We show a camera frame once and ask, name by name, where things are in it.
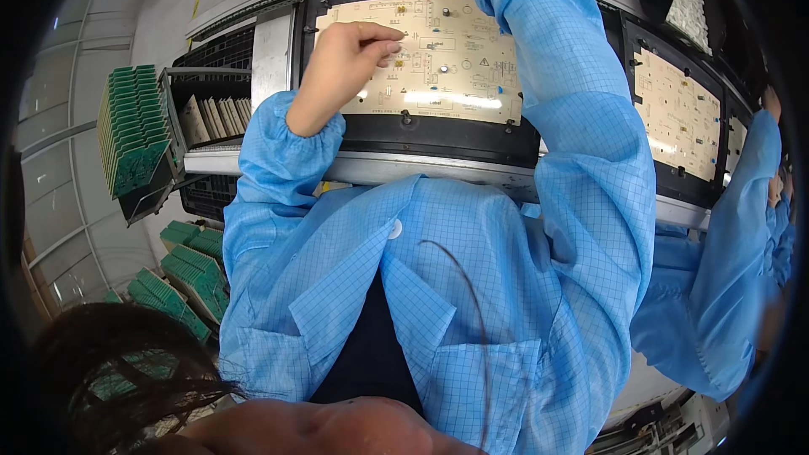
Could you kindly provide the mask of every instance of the finger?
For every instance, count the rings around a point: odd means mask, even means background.
[[[371,23],[369,21],[355,21],[352,25],[357,27],[357,36],[360,41],[367,41],[368,39],[377,39],[379,41],[400,41],[405,38],[405,33],[392,29],[388,26],[379,25],[379,23]]]
[[[378,65],[386,56],[396,53],[401,49],[399,43],[393,41],[374,41],[366,45],[360,51],[359,56],[366,59],[370,65]]]

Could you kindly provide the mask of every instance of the white snap button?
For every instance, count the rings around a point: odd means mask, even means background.
[[[397,218],[396,221],[393,222],[393,230],[391,230],[391,234],[388,236],[389,239],[396,239],[402,233],[402,222],[399,221]]]

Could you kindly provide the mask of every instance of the woman's left hand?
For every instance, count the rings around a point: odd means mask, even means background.
[[[340,107],[357,96],[374,69],[388,66],[386,58],[401,49],[397,41],[404,36],[367,21],[333,23],[324,30],[287,112],[292,133],[311,137],[320,132]]]

